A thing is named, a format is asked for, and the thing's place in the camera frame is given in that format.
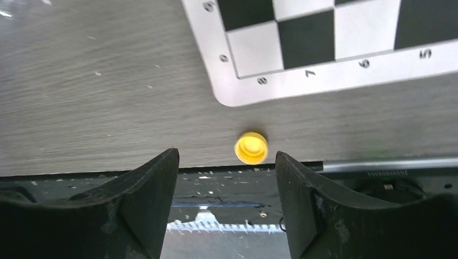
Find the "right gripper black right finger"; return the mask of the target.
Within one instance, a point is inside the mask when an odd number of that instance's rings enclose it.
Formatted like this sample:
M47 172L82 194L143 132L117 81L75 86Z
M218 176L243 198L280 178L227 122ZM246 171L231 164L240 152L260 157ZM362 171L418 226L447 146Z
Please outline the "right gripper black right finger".
M399 204L356 192L284 152L275 172L292 258L456 258L457 195Z

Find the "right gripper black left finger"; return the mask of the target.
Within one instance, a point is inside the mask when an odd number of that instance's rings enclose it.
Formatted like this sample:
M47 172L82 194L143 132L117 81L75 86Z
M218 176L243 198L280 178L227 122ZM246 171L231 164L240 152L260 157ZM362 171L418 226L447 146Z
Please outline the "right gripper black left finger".
M169 148L67 199L1 182L1 258L160 258L178 171Z

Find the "yellow bottle cap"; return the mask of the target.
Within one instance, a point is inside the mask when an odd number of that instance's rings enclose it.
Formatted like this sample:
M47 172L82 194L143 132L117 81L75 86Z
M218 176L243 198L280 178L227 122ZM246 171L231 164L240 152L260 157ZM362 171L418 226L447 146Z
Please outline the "yellow bottle cap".
M247 165L259 165L268 157L268 142L257 132L242 134L234 145L236 157Z

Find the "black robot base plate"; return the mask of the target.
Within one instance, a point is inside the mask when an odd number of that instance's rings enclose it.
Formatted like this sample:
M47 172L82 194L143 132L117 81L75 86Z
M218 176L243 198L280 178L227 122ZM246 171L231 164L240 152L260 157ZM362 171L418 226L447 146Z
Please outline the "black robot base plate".
M306 166L351 189L372 180L410 180L425 194L457 193L457 160L308 162ZM37 201L62 199L96 188L121 171L3 176L1 186L21 186ZM169 221L181 229L277 227L282 218L273 164L182 168Z

